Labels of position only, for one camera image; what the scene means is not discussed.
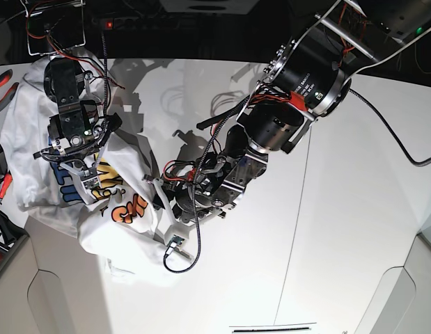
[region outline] red pliers handle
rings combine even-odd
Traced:
[[[6,85],[8,81],[10,81],[11,77],[13,76],[13,70],[7,70],[3,74],[0,75],[0,87]],[[9,102],[13,99],[15,92],[17,90],[17,87],[19,86],[19,83],[14,83],[6,92],[5,96],[0,100],[0,111],[5,109],[5,107],[9,104]]]

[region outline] fabric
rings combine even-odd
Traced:
[[[82,52],[79,56],[92,56]],[[13,175],[13,196],[18,207],[59,232],[76,237],[85,251],[107,258],[112,273],[140,273],[156,285],[171,282],[162,265],[164,244],[153,240],[158,214],[152,205],[154,189],[142,181],[149,168],[137,147],[115,133],[110,135],[98,166],[101,187],[86,191],[78,177],[33,153],[49,146],[49,118],[57,105],[44,92],[47,57],[36,61],[10,103],[0,143]],[[85,70],[92,70],[82,63]],[[103,100],[103,80],[91,92]],[[97,154],[86,157],[91,166]],[[188,263],[178,254],[168,258],[171,267]]]

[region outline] white surface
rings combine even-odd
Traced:
[[[37,270],[27,239],[0,277],[0,333],[40,334],[26,298]]]
[[[431,156],[431,88],[357,76],[417,160]],[[349,94],[312,129],[295,244],[276,324],[353,333],[383,273],[402,266],[431,212],[431,165],[409,164],[379,118]]]
[[[250,71],[238,82],[231,79],[245,68]],[[187,150],[172,134],[180,129],[187,138],[192,130],[207,138],[208,131],[195,130],[195,124],[209,116],[212,99],[236,90],[241,98],[254,85],[257,69],[232,62],[115,61],[112,71],[127,90],[116,92],[112,109],[121,111],[125,131],[143,128],[162,169],[181,147]],[[353,88],[380,109],[414,157],[431,155],[430,88],[371,77],[355,78]],[[125,105],[132,105],[131,113],[123,112]],[[267,172],[250,184],[228,218],[204,227],[201,262],[174,288],[117,284],[76,240],[30,220],[39,267],[61,278],[78,333],[218,334],[229,326],[272,325],[307,150],[305,138],[291,155],[270,156]],[[429,217],[431,166],[410,166],[375,114],[347,97],[313,128],[276,324],[317,322],[322,334],[353,333],[383,273],[404,264]],[[194,235],[191,240],[194,252]]]

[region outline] red wire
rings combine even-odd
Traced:
[[[32,7],[32,9],[30,9],[30,11],[28,12],[28,17],[26,18],[26,24],[25,24],[26,33],[28,34],[28,36],[35,38],[36,40],[42,40],[45,37],[47,37],[46,35],[39,36],[39,35],[34,35],[34,34],[30,33],[28,30],[28,23],[29,23],[29,18],[31,16],[32,12],[36,9],[37,6],[42,5],[43,3],[49,3],[52,1],[53,0],[46,0],[46,1],[38,2],[36,5],[34,5],[34,7]]]
[[[220,125],[220,123],[221,123],[221,121],[219,121],[219,122],[214,126],[214,128],[212,129],[212,133],[211,133],[211,135],[214,135],[215,130],[216,130],[216,129],[217,129],[217,127]]]
[[[343,15],[345,14],[345,9],[347,9],[347,3],[343,4],[342,12],[340,13],[339,22],[338,22],[339,25],[342,22]]]
[[[74,61],[81,61],[81,62],[83,62],[83,63],[87,63],[87,64],[89,64],[92,68],[94,68],[94,69],[95,69],[95,70],[96,70],[100,75],[102,75],[102,76],[104,75],[104,73],[102,73],[102,71],[100,70],[100,68],[98,68],[98,67],[94,66],[91,62],[87,61],[86,59],[80,59],[80,58],[76,58],[76,57],[74,57],[74,56],[70,56],[69,54],[66,54],[66,53],[62,52],[61,50],[59,50],[58,48],[56,48],[56,47],[54,46],[53,42],[50,40],[49,36],[48,36],[48,38],[47,38],[47,41],[48,41],[48,43],[51,45],[51,47],[53,48],[53,50],[54,50],[54,51],[56,51],[58,54],[60,54],[60,55],[64,56],[65,58],[72,59],[72,60],[74,60]]]
[[[51,45],[51,47],[53,48],[53,50],[56,51],[58,54],[66,57],[68,59],[72,59],[74,61],[81,61],[83,63],[87,63],[92,68],[94,68],[97,71],[97,73],[99,73],[100,75],[104,76],[104,73],[102,73],[102,71],[100,70],[100,68],[94,66],[91,62],[89,62],[89,61],[87,61],[85,59],[80,59],[80,58],[76,58],[74,56],[67,55],[66,53],[64,53],[61,50],[57,49],[54,46],[53,42],[50,40],[49,36],[47,36],[47,35],[42,35],[42,36],[40,36],[40,35],[34,35],[34,34],[32,34],[32,33],[29,32],[29,30],[28,30],[28,23],[29,23],[29,18],[31,16],[31,13],[36,9],[37,6],[39,6],[39,5],[43,4],[43,3],[49,3],[49,2],[52,2],[52,1],[53,0],[46,0],[46,1],[38,2],[36,5],[34,5],[34,7],[32,7],[32,9],[30,9],[30,11],[28,12],[28,17],[26,18],[26,25],[25,25],[26,33],[28,34],[28,36],[30,36],[32,38],[35,38],[36,40],[42,40],[43,38],[47,38],[48,43]]]
[[[167,167],[168,167],[172,162],[175,162],[175,160],[170,160],[170,161],[165,165],[165,167],[164,167],[164,169],[163,169],[163,171],[162,171],[163,178],[164,178],[164,179],[166,179],[166,180],[168,180],[168,181],[183,181],[183,182],[186,182],[186,180],[185,180],[185,179],[182,179],[182,178],[180,178],[180,177],[167,177],[166,169],[167,169]]]

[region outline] wire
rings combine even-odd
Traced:
[[[181,160],[170,160],[165,166],[164,166],[164,170],[163,170],[163,178],[168,180],[168,181],[181,181],[181,182],[186,182],[185,178],[182,177],[168,177],[167,176],[167,170],[175,167],[175,166],[179,166],[179,165],[194,165],[195,163],[193,161],[181,161]]]
[[[219,114],[217,116],[214,116],[212,118],[204,120],[203,122],[198,123],[196,125],[196,128],[199,129],[199,130],[204,130],[207,127],[210,127],[211,125],[218,123],[220,120],[223,120],[226,117],[226,115],[228,115],[232,110],[236,110],[237,113],[239,113],[242,110],[242,108],[238,108],[238,106],[241,105],[241,107],[243,107],[248,101],[249,101],[249,96],[246,96],[242,101],[240,101],[239,104],[237,104],[233,108],[225,111],[224,113],[221,113],[221,114]]]
[[[26,11],[25,11],[25,10],[22,10],[21,12],[15,13],[13,16],[9,17],[8,19],[3,19],[3,20],[1,20],[1,21],[0,21],[0,26],[1,26],[2,24],[6,23],[6,22],[9,22],[9,21],[10,21],[10,20],[12,20],[12,19],[15,19],[16,17],[18,17],[18,16],[20,16],[20,15],[22,15],[22,14],[24,14],[24,13],[26,13]]]
[[[107,116],[107,109],[109,108],[109,72],[107,67],[107,45],[105,43],[104,31],[101,31],[101,39],[102,39],[102,51],[104,52],[104,117]]]
[[[87,63],[87,64],[89,64],[91,67],[93,67],[93,68],[94,68],[94,69],[95,69],[99,74],[101,74],[102,76],[104,75],[104,73],[102,73],[102,72],[101,72],[101,69],[100,69],[100,68],[98,68],[98,67],[96,67],[96,66],[94,66],[90,61],[87,61],[87,60],[85,60],[85,59],[80,59],[80,58],[77,58],[77,57],[71,56],[71,55],[66,54],[65,52],[61,51],[58,47],[56,47],[56,46],[54,45],[54,43],[53,43],[53,41],[52,41],[52,37],[51,37],[50,35],[45,36],[45,37],[47,37],[47,41],[48,41],[48,43],[51,45],[51,47],[53,48],[53,50],[54,50],[55,52],[57,52],[58,54],[60,54],[60,55],[64,56],[65,58],[72,59],[72,60],[74,60],[74,61],[81,61],[81,62],[83,62],[83,63]]]
[[[29,23],[29,18],[31,17],[31,14],[33,13],[33,11],[36,9],[37,6],[42,5],[44,3],[49,3],[52,2],[53,0],[45,0],[45,1],[41,1],[36,3],[28,12],[27,16],[26,16],[26,23],[25,23],[25,29],[26,29],[26,33],[28,34],[28,36],[36,39],[36,40],[42,40],[44,38],[47,37],[47,35],[34,35],[32,33],[29,32],[29,28],[28,28],[28,23]]]
[[[398,145],[400,146],[402,152],[405,154],[405,156],[407,157],[407,159],[410,161],[410,163],[416,167],[424,167],[427,166],[429,164],[431,164],[431,157],[424,160],[424,161],[415,161],[412,156],[408,153],[407,149],[405,148],[405,146],[402,144],[401,140],[398,138],[398,136],[395,134],[395,132],[393,131],[393,129],[390,127],[390,125],[388,124],[388,122],[385,120],[385,118],[381,115],[381,113],[376,109],[375,106],[373,106],[366,98],[364,98],[361,94],[359,94],[358,92],[356,92],[355,90],[350,89],[351,94],[356,95],[363,103],[367,104],[367,106],[370,107],[371,110],[373,110],[377,117],[379,117],[379,119],[382,121],[382,123],[384,123],[385,127],[388,129],[388,131],[390,132],[390,134],[392,135],[392,137],[395,139],[396,143],[398,143]]]
[[[211,135],[214,133],[214,132],[213,132],[213,128],[214,128],[214,125],[211,125],[211,126],[210,126],[210,134],[211,134]],[[219,142],[217,139],[215,139],[215,142],[218,144],[219,151],[221,152],[221,151],[222,151],[222,149],[221,149],[221,144],[220,144],[220,142]],[[215,154],[218,154],[217,150],[215,150],[215,145],[214,145],[214,144],[212,144],[212,148],[214,149],[214,153],[215,153]]]
[[[423,74],[431,74],[431,72],[427,72],[427,71],[425,71],[425,70],[423,70],[422,68],[421,68],[421,66],[419,65],[419,62],[418,62],[418,56],[417,56],[417,52],[416,52],[416,43],[414,43],[414,47],[415,47],[415,63],[416,63],[416,66],[418,66],[418,69],[423,73]]]
[[[25,3],[23,2],[23,0],[20,0],[20,3],[22,4],[23,8],[25,8],[25,13],[26,13],[26,17],[28,17],[28,8],[25,6]]]

